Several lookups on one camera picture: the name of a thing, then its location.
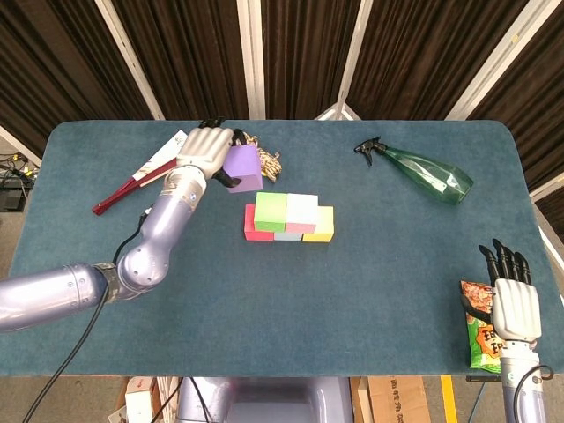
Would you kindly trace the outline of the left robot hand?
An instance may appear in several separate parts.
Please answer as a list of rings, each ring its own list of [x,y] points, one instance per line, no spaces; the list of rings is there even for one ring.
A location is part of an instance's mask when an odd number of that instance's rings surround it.
[[[230,176],[223,168],[226,156],[234,145],[245,145],[247,139],[240,129],[222,128],[225,117],[201,121],[187,136],[176,156],[176,166],[198,168],[206,180],[215,179],[226,188],[235,188],[240,178]]]

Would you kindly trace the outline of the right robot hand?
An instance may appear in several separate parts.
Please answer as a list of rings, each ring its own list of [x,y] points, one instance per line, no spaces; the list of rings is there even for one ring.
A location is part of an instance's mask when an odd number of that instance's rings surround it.
[[[479,246],[486,260],[490,278],[492,305],[487,311],[471,304],[470,298],[461,294],[464,311],[491,324],[497,335],[511,342],[534,344],[542,336],[538,291],[531,283],[527,259],[492,239],[493,248]]]

